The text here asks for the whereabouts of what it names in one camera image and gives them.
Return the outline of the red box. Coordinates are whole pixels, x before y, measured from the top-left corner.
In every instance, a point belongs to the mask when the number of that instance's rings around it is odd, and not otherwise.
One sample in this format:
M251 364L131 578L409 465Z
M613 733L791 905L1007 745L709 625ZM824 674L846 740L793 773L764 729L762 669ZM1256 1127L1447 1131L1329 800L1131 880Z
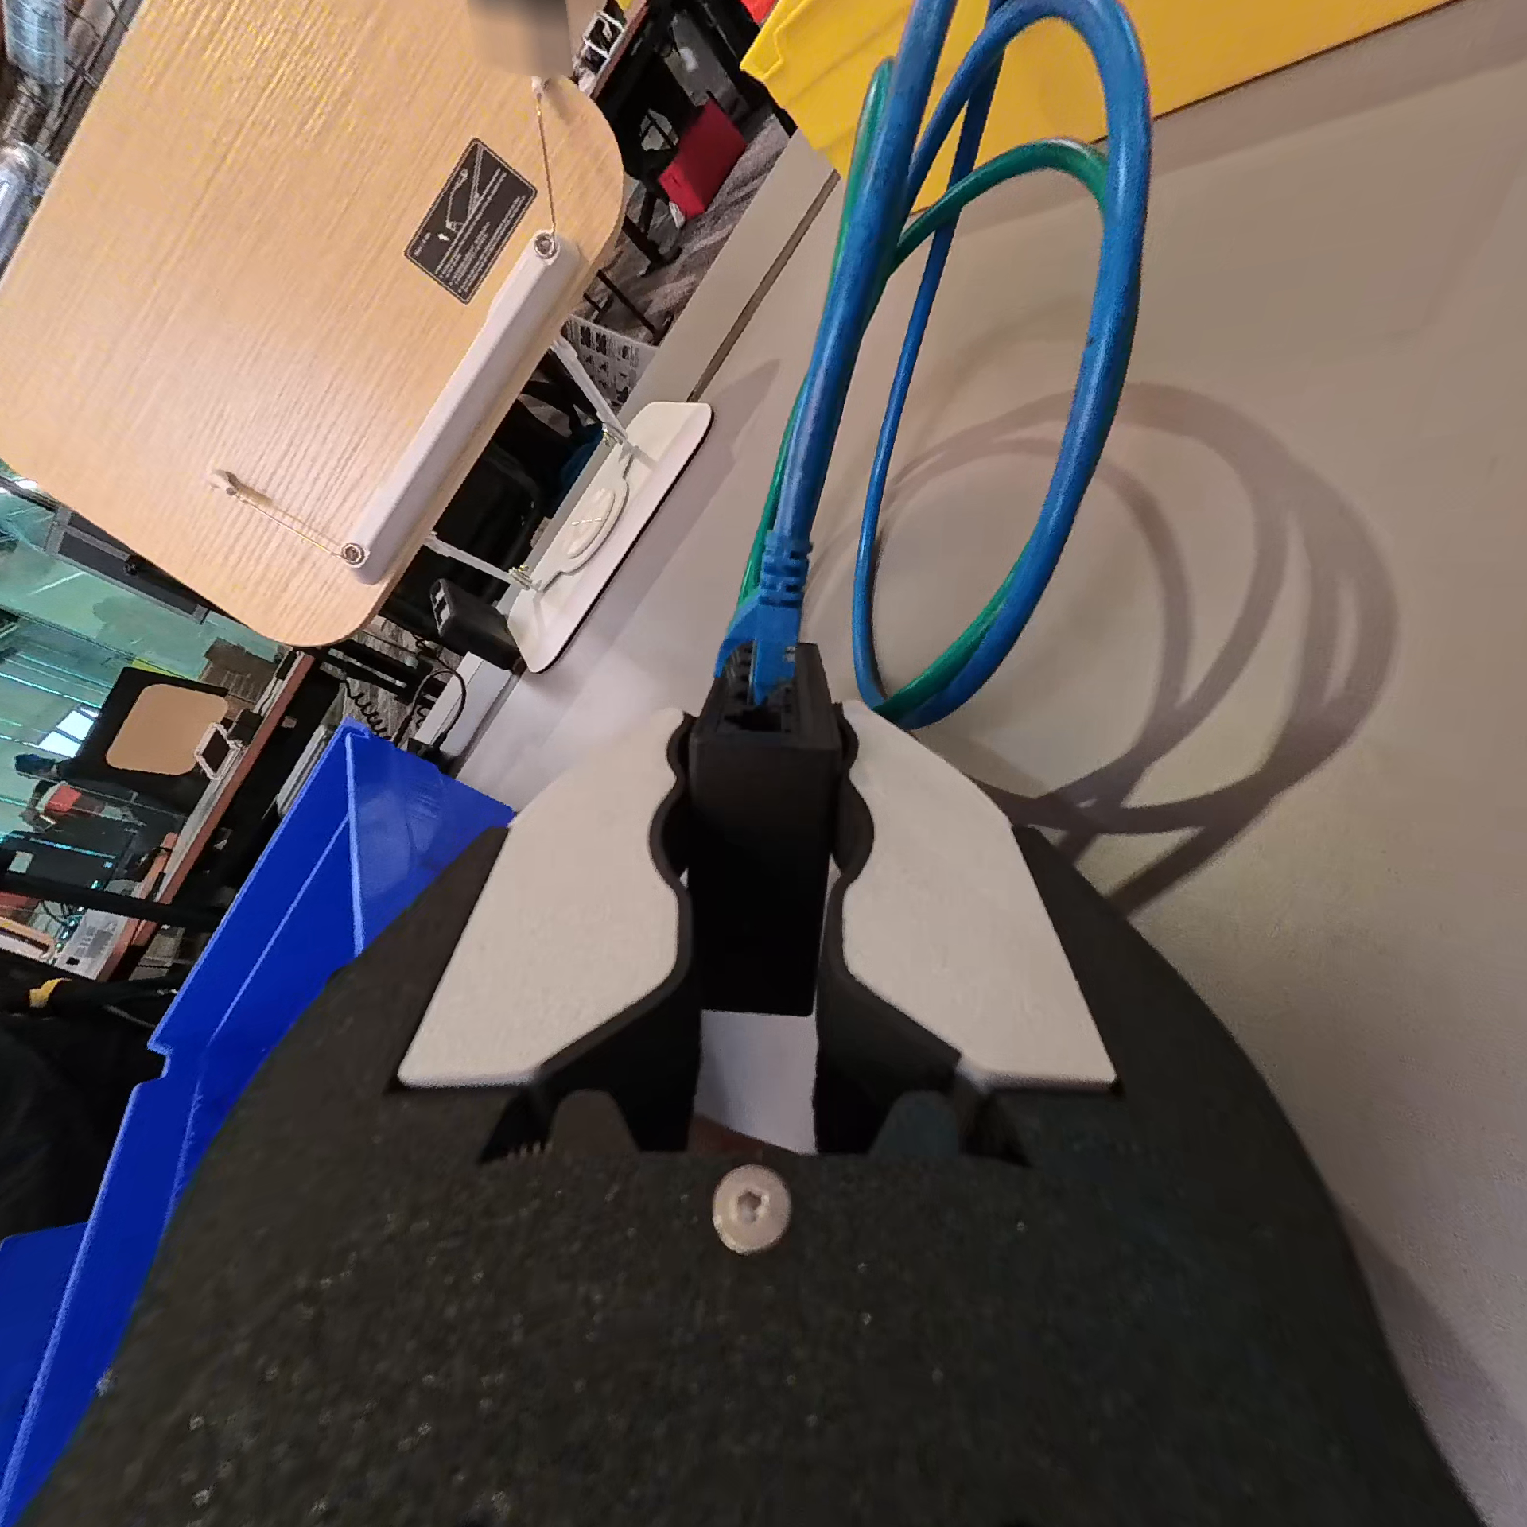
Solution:
M715 98L700 105L657 178L664 198L682 220L695 220L713 205L747 145L740 125Z

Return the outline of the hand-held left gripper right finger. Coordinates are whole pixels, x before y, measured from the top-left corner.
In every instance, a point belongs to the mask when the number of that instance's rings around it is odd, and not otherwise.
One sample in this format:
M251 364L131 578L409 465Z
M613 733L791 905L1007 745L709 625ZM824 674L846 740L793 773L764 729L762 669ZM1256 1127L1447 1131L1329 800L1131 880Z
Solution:
M935 1094L957 1131L1007 1093L1118 1082L1018 836L967 776L860 700L815 993L815 1145L869 1153Z

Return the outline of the blue storage bin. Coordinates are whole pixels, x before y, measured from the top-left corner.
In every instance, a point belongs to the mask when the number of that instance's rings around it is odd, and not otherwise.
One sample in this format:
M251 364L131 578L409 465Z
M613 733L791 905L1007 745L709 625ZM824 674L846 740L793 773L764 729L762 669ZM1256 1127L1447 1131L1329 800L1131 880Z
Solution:
M338 727L149 1051L88 1218L4 1243L2 1523L17 1523L97 1396L175 1207L268 1054L486 831L504 802L355 722Z

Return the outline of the yellow storage bin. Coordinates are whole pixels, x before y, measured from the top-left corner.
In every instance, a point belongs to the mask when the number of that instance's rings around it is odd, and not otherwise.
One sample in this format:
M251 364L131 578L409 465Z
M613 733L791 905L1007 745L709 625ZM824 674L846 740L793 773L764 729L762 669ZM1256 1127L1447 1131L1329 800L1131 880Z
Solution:
M742 60L807 142L846 175L875 67L895 56L911 2L780 2ZM1126 2L1153 116L1440 9L1440 2ZM1031 140L1104 136L1102 85L1084 40L1042 22L1006 51L982 156Z

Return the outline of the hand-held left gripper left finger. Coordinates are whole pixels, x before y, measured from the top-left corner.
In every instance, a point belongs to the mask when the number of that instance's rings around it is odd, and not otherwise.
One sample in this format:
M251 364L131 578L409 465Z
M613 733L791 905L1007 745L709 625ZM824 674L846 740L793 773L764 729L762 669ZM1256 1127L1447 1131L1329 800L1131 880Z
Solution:
M640 1151L686 1147L700 1071L691 727L662 709L515 814L400 1085L506 1089L515 1140L547 1133L569 1096L606 1094Z

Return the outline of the wooden stand with white base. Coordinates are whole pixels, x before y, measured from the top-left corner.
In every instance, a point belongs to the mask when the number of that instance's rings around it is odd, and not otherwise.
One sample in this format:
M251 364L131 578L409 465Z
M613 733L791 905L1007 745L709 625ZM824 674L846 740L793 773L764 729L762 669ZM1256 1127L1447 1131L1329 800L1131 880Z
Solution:
M142 4L4 273L4 462L260 636L388 600L615 249L468 4Z

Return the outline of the black ethernet switch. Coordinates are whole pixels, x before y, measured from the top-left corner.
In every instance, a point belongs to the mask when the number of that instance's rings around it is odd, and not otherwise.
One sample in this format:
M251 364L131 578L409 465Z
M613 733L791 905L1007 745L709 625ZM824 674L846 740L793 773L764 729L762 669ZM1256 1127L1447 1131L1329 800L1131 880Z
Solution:
M702 1005L804 1018L815 1007L844 774L840 714L817 645L767 700L738 651L687 742L689 893Z

